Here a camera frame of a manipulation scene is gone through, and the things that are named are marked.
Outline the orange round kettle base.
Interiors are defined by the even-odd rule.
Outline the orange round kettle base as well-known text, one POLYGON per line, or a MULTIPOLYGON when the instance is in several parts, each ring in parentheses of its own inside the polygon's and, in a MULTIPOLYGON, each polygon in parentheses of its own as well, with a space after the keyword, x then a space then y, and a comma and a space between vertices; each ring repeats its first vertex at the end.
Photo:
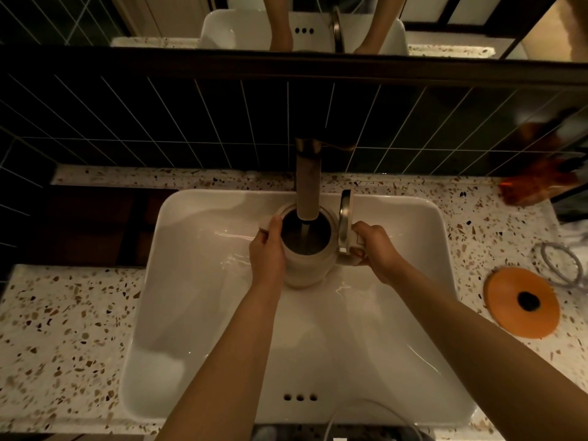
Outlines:
POLYGON ((550 283, 521 267, 505 266, 489 274, 483 300, 496 324, 519 338, 543 339, 560 323, 560 303, 550 283))

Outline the white electric kettle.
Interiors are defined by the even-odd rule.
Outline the white electric kettle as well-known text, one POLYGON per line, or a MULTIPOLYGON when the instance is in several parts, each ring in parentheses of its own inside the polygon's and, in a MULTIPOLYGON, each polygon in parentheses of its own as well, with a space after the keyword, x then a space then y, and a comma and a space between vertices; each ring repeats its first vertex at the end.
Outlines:
POLYGON ((359 264, 355 251, 364 253, 365 241, 352 229, 354 199, 353 190, 343 190, 339 212, 320 206, 313 221, 300 219, 293 202, 276 211, 282 218, 286 286, 307 288, 321 282, 335 265, 359 264))

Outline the person's right hand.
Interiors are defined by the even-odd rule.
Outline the person's right hand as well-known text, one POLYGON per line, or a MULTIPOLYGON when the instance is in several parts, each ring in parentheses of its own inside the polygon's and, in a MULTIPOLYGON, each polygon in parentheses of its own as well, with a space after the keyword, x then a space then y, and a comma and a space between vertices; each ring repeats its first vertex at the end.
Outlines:
POLYGON ((406 260, 393 246, 386 230, 380 225, 358 221, 352 230, 364 239, 364 250, 369 256, 369 266, 376 277, 391 287, 399 284, 405 274, 406 260))

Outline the white ceramic sink basin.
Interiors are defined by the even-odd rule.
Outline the white ceramic sink basin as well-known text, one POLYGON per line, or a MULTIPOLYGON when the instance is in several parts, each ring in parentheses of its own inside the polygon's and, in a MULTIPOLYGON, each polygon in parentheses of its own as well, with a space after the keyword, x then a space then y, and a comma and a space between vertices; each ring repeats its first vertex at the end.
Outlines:
POLYGON ((470 422, 476 404, 376 266, 288 279, 292 192, 185 190, 164 200, 121 381, 142 422, 244 410, 257 424, 470 422))

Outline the person's right forearm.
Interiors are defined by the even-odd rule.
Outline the person's right forearm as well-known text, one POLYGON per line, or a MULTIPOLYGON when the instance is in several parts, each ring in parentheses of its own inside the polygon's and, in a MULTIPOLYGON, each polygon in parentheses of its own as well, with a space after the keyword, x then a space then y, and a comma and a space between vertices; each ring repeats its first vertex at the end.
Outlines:
POLYGON ((588 441, 588 394, 404 259, 386 273, 505 441, 588 441))

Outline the wall mirror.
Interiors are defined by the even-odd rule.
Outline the wall mirror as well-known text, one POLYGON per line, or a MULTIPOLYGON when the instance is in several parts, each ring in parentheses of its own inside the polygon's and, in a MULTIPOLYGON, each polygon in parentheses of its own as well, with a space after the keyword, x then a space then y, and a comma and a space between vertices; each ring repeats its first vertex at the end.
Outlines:
MULTIPOLYGON (((285 0, 275 19, 263 0, 0 0, 0 46, 352 54, 378 0, 285 0)), ((588 0, 403 0, 383 56, 588 63, 588 0)))

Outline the metal sink faucet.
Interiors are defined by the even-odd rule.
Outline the metal sink faucet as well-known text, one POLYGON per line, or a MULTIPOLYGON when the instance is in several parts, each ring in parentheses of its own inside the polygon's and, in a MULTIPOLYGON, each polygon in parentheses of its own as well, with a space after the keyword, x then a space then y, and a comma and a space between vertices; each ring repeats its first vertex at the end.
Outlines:
POLYGON ((327 143, 315 138, 295 138, 296 212, 304 222, 319 216, 320 177, 324 149, 351 153, 357 143, 327 143))

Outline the person's left forearm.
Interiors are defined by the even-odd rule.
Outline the person's left forearm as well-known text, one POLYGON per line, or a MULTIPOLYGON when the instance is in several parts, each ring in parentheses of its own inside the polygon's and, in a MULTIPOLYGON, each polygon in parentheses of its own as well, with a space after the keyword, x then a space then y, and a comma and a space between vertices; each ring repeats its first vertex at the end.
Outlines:
POLYGON ((250 287, 156 441, 249 441, 280 296, 250 287))

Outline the person's left hand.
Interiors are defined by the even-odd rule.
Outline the person's left hand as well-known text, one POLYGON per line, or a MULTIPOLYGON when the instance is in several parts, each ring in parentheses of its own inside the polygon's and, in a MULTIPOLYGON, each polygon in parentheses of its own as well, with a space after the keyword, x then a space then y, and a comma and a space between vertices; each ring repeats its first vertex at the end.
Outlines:
POLYGON ((249 245, 252 269, 252 288, 280 293, 285 279, 285 253, 283 244, 268 244, 268 230, 258 230, 249 245))

